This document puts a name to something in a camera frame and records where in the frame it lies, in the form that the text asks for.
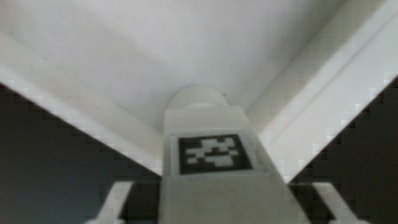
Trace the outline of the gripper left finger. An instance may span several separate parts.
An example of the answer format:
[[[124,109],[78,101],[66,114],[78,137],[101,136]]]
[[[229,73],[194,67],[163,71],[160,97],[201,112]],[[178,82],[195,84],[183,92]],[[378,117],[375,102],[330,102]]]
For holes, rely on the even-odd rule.
[[[158,190],[156,182],[117,181],[98,214],[83,224],[156,224]]]

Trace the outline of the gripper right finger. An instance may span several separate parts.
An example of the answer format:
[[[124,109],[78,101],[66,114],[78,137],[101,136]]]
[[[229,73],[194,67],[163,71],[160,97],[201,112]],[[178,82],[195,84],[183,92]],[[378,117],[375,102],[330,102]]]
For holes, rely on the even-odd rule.
[[[291,183],[289,188],[311,224],[371,224],[357,217],[330,182]]]

